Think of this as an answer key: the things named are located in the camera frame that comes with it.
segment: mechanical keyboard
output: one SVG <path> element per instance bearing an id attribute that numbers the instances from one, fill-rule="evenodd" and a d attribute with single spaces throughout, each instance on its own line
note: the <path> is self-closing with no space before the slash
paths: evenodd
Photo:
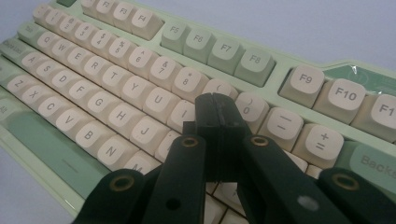
<path id="1" fill-rule="evenodd" d="M 396 202 L 394 72 L 307 62 L 121 0 L 37 6 L 0 53 L 0 146 L 71 214 L 110 171 L 164 162 L 206 92 L 233 98 L 307 175 L 344 167 Z M 235 183 L 206 191 L 205 223 L 247 223 Z"/>

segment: metal rivet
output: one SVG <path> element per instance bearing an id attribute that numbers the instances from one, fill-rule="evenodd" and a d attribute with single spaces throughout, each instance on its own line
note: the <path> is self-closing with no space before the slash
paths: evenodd
<path id="1" fill-rule="evenodd" d="M 334 174 L 334 175 L 332 175 L 332 181 L 338 187 L 341 187 L 343 189 L 358 190 L 360 188 L 359 182 L 355 178 L 353 178 L 353 177 L 351 177 L 349 175 Z"/>
<path id="2" fill-rule="evenodd" d="M 198 145 L 198 140 L 196 138 L 193 138 L 193 137 L 186 137 L 186 138 L 183 139 L 181 144 L 184 147 L 195 147 L 196 145 Z"/>
<path id="3" fill-rule="evenodd" d="M 119 175 L 110 182 L 110 189 L 114 191 L 125 191 L 134 185 L 134 178 L 130 175 Z"/>
<path id="4" fill-rule="evenodd" d="M 253 143 L 253 145 L 256 145 L 258 147 L 266 147 L 269 144 L 266 138 L 260 136 L 254 136 L 250 138 L 250 141 L 251 143 Z"/>

